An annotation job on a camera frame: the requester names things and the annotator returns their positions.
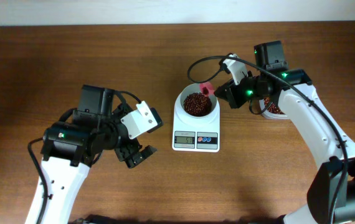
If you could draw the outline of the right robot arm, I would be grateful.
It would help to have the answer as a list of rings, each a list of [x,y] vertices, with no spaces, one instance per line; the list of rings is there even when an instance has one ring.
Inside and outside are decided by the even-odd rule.
[[[258,76],[251,75],[248,63],[235,54],[220,58],[220,69],[232,79],[216,89],[216,97],[231,108],[268,98],[295,125],[318,168],[306,205],[277,223],[354,222],[355,142],[324,107],[306,72],[288,68],[281,42],[256,45],[254,54]]]

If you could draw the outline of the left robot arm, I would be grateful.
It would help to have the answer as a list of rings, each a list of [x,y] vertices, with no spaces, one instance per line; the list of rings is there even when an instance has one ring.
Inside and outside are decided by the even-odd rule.
[[[104,150],[132,169],[156,152],[138,136],[163,125],[155,108],[138,100],[133,110],[125,91],[83,85],[76,108],[67,110],[27,149],[39,175],[26,223],[67,223],[91,167]]]

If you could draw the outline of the pink measuring scoop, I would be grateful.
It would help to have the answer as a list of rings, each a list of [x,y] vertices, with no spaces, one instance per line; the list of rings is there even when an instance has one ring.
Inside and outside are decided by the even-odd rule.
[[[205,96],[214,95],[214,87],[212,86],[211,82],[200,83],[199,88],[201,93]]]

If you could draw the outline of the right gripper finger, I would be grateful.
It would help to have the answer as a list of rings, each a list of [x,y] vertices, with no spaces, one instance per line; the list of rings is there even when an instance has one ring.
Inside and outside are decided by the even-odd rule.
[[[231,104],[231,102],[232,102],[232,95],[231,95],[231,92],[229,92],[229,91],[215,91],[214,95],[217,98],[228,102],[228,104]]]
[[[226,83],[224,83],[223,85],[219,86],[214,94],[215,95],[226,95],[226,93],[230,90],[230,88],[232,86],[235,86],[235,82],[233,79],[230,79],[229,81],[227,81]]]

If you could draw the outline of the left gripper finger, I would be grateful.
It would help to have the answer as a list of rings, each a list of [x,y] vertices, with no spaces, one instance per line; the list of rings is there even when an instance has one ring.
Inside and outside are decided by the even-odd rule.
[[[138,151],[134,153],[132,156],[129,156],[126,160],[125,163],[129,169],[132,169],[142,163],[144,160],[149,158],[151,155],[153,155],[157,149],[153,146],[146,146],[142,151]]]
[[[133,156],[136,154],[140,149],[142,148],[142,145],[140,144],[127,144],[120,146],[119,148],[115,148],[114,152],[120,162],[127,160],[129,157]]]

